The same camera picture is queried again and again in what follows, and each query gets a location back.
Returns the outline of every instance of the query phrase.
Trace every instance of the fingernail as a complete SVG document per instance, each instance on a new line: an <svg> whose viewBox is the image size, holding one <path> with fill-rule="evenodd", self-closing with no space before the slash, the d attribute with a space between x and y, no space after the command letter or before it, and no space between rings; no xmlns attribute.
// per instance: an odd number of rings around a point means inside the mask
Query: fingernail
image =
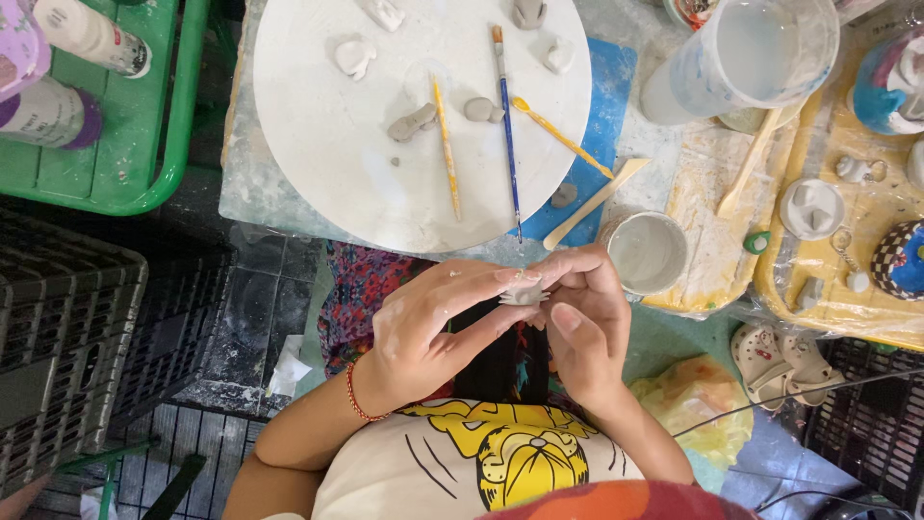
<svg viewBox="0 0 924 520"><path fill-rule="evenodd" d="M580 315L567 303L557 303L552 307L552 321L563 332L572 332L580 326Z"/></svg>
<svg viewBox="0 0 924 520"><path fill-rule="evenodd" d="M517 269L515 267L501 269L500 271L494 271L494 277L501 283L510 283L522 278L523 272L523 269Z"/></svg>

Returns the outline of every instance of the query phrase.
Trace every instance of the yellow plastic bag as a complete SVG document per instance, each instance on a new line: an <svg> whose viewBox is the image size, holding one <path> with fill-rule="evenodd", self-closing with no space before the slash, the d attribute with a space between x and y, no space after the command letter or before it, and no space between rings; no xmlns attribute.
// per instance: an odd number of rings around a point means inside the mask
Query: yellow plastic bag
<svg viewBox="0 0 924 520"><path fill-rule="evenodd" d="M671 435L749 404L738 379L708 354L681 361L656 378L633 381L629 389ZM746 410L699 427L677 442L724 471L737 463L753 427L754 414Z"/></svg>

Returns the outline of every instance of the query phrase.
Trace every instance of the white sandal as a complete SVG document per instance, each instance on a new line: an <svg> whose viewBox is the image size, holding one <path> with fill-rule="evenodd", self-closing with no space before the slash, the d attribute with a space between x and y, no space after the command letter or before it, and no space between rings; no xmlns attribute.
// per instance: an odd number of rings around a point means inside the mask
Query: white sandal
<svg viewBox="0 0 924 520"><path fill-rule="evenodd" d="M831 368L831 365L828 365L828 362L821 357L815 340L799 336L783 336L780 339L780 350L783 351L783 358L786 362L795 369L786 385L788 393L820 389L845 381L844 374ZM823 390L796 396L796 401L808 406L818 406L827 397L828 391Z"/></svg>
<svg viewBox="0 0 924 520"><path fill-rule="evenodd" d="M783 398L793 375L776 345L770 328L744 325L732 337L732 356L745 381L745 390L751 402L764 402L775 397ZM767 402L760 407L775 412L785 399Z"/></svg>

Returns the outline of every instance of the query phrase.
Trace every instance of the wooden tool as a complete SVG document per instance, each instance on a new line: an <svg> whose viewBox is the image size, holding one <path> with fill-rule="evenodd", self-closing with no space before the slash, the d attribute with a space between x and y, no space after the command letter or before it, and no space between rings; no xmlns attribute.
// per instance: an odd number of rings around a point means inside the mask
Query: wooden tool
<svg viewBox="0 0 924 520"><path fill-rule="evenodd" d="M523 223L519 214L519 191L517 190L517 163L514 162L514 132L510 125L510 98L507 95L507 67L504 61L504 30L495 25L491 30L494 39L494 53L497 55L497 77L501 86L501 106L504 109L504 132L507 137L507 161L510 163L510 186L514 192L514 211L517 213L517 240L523 243Z"/></svg>
<svg viewBox="0 0 924 520"><path fill-rule="evenodd" d="M521 97L515 97L515 98L514 98L514 101L513 101L513 105L514 105L514 106L517 108L517 110L519 110L520 112L525 112L525 113L527 113L531 118L533 118L533 120L535 120L537 123L539 123L540 126L542 126L544 129L548 130L549 133L551 133L553 136L555 136L555 137L558 139L558 141L561 141L562 143L564 143L565 146L567 146L568 148L570 148L571 151L574 152L575 154L580 155L581 158L583 158L585 161L588 162L588 164L590 164L591 166L593 166L593 167L599 169L599 170L600 170L600 173L602 173L602 174L605 175L606 177L609 177L610 179L613 178L613 171L612 171L610 168L605 167L604 165L598 163L596 159L594 159L593 157L591 157L590 154L588 154L587 152L585 152L585 151L584 151L580 146L578 146L574 141L571 141L570 139L568 139L568 138L566 138L564 135L562 135L562 132L558 131L558 129L557 129L552 123L550 123L549 121L547 121L545 118L543 118L543 117L540 116L539 114L533 112L533 111L529 108L529 104L527 104L527 102L524 101L523 98L521 98Z"/></svg>
<svg viewBox="0 0 924 520"><path fill-rule="evenodd" d="M732 189L725 194L725 197L719 203L719 209L715 212L718 218L731 218L735 213L738 208L738 199L741 198L741 192L745 189L745 185L748 184L750 172L754 170L754 166L763 156L763 149L767 146L770 136L776 131L776 121L780 119L780 114L782 113L782 108L773 108L767 112L767 117L763 119L760 130L754 136L754 141L751 142L748 154L745 156L745 162L741 164L741 169L738 170L738 176L735 178L735 183L732 184Z"/></svg>
<svg viewBox="0 0 924 520"><path fill-rule="evenodd" d="M443 109L443 97L440 95L440 84L433 76L433 97L436 99L436 117L440 119L440 135L443 137L443 153L446 156L446 172L449 174L449 190L453 195L453 209L456 210L456 221L462 221L462 209L459 207L459 188L456 181L456 161L453 160L453 148L449 145L449 129L446 127L446 112Z"/></svg>
<svg viewBox="0 0 924 520"><path fill-rule="evenodd" d="M555 249L555 246L558 245L558 242L562 241L568 231L573 229L578 222L584 219L587 215L597 209L597 206L606 202L606 199L610 198L616 190L620 188L623 184L626 183L629 178L636 174L640 169L645 165L651 162L651 159L629 159L623 165L623 169L619 170L619 175L610 181L609 184L603 186L603 188L597 192L596 195L590 197L590 200L586 204L582 205L577 212L572 215L564 224L555 228L549 236L545 237L545 240L542 241L542 245L545 246L545 249L549 251Z"/></svg>

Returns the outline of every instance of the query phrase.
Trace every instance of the yellow cat graphic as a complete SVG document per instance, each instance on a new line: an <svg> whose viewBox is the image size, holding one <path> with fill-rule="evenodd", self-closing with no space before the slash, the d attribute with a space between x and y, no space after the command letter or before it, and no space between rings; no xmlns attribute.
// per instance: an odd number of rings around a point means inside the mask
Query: yellow cat graphic
<svg viewBox="0 0 924 520"><path fill-rule="evenodd" d="M488 511L589 481L578 437L587 439L597 430L557 408L449 401L400 413L429 417L463 457L478 455L479 490Z"/></svg>

